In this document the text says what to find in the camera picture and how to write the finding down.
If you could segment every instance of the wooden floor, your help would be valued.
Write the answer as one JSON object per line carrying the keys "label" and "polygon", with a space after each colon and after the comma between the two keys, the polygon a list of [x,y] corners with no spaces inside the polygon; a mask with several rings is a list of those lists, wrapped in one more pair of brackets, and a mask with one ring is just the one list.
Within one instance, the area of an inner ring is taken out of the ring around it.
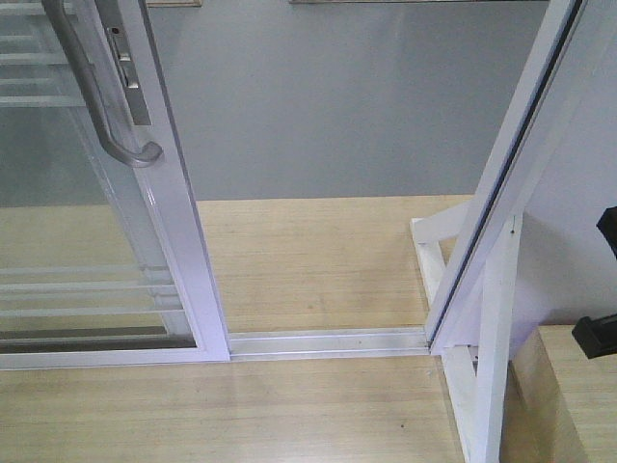
{"label": "wooden floor", "polygon": [[423,324],[409,221],[468,198],[199,202],[229,330]]}
{"label": "wooden floor", "polygon": [[0,372],[2,462],[462,463],[431,357]]}

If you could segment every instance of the sliding glass door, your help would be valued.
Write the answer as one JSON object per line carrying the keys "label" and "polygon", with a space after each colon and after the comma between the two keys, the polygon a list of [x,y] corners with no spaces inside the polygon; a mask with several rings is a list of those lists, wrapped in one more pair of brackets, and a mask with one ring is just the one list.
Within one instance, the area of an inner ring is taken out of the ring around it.
{"label": "sliding glass door", "polygon": [[0,368],[227,360],[138,0],[0,3]]}

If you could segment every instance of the white wooden frame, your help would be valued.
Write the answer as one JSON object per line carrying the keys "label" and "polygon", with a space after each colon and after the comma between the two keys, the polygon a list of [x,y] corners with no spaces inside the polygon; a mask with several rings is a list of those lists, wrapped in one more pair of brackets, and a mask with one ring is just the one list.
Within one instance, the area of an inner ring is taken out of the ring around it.
{"label": "white wooden frame", "polygon": [[[524,209],[567,132],[607,45],[617,35],[617,3],[595,4],[588,15],[584,15],[585,6],[584,1],[550,3],[460,229],[456,230],[461,222],[455,220],[458,212],[453,209],[412,221],[415,245],[423,249],[418,251],[423,275],[437,278],[425,282],[431,298],[426,330],[431,352],[443,357],[468,463],[498,461]],[[582,17],[586,36],[573,42],[577,52],[567,53]],[[568,71],[557,74],[562,64]],[[550,93],[555,75],[558,90]],[[532,131],[536,118],[542,122],[540,132]],[[527,139],[533,142],[533,150],[524,148]],[[446,231],[436,231],[433,236],[425,232],[439,224],[446,224]],[[514,234],[508,237],[509,229]],[[456,232],[458,242],[450,262],[436,272],[440,266],[435,259],[440,256],[435,241]],[[479,329],[470,336],[466,331],[477,322]],[[479,345],[477,374],[466,344]]]}
{"label": "white wooden frame", "polygon": [[[548,162],[550,154],[547,159],[539,159],[535,153],[522,156],[519,148],[542,103],[543,91],[558,68],[561,52],[576,26],[577,13],[583,3],[580,0],[550,2],[486,169],[469,202],[468,214],[462,223],[457,222],[461,224],[459,230],[452,227],[454,230],[450,234],[458,234],[457,243],[443,271],[425,324],[434,354],[442,354],[448,347],[461,308],[466,305],[506,220],[523,211],[522,196],[530,196]],[[431,223],[433,217],[422,227]]]}

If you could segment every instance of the metal door handle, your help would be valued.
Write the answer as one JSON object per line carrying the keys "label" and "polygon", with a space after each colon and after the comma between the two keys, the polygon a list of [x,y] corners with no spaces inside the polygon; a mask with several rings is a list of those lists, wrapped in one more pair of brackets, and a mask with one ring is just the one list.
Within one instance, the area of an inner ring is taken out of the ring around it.
{"label": "metal door handle", "polygon": [[64,0],[41,0],[41,2],[60,45],[67,55],[70,68],[75,74],[77,85],[79,85],[81,95],[86,101],[86,107],[93,121],[100,145],[110,156],[127,166],[147,167],[152,165],[163,153],[163,149],[159,145],[154,142],[147,142],[140,152],[133,152],[121,145],[114,137],[92,65],[88,61],[86,51],[68,19]]}

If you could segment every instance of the white aluminum profile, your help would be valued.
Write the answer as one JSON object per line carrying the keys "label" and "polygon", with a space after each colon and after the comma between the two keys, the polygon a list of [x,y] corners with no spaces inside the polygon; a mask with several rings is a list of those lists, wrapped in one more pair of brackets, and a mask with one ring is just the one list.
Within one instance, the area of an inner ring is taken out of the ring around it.
{"label": "white aluminum profile", "polygon": [[425,330],[433,354],[453,345],[458,309],[469,298],[522,186],[537,169],[533,153],[519,156],[517,147],[524,141],[525,125],[532,123],[534,110],[541,105],[543,91],[558,68],[559,52],[567,45],[584,3],[549,3],[427,317]]}
{"label": "white aluminum profile", "polygon": [[[154,40],[145,21],[147,8],[143,1],[121,2],[125,32],[131,45],[135,67],[148,103],[150,126],[130,127],[115,124],[116,135],[126,146],[136,149],[146,141],[163,148],[164,154],[146,169],[134,170],[148,213],[170,271],[174,276],[186,318],[195,340],[195,348],[135,349],[115,351],[16,353],[0,355],[1,369],[70,368],[140,364],[228,361],[227,327],[219,302],[207,252],[204,249],[201,223],[180,155],[179,143],[170,105],[164,89],[162,72],[152,52]],[[111,51],[107,46],[94,2],[74,5],[84,30],[93,34],[86,44],[97,67],[104,91],[116,104],[124,102],[120,80],[116,75]],[[124,106],[124,119],[129,120]]]}
{"label": "white aluminum profile", "polygon": [[428,355],[420,327],[235,333],[229,343],[235,362]]}

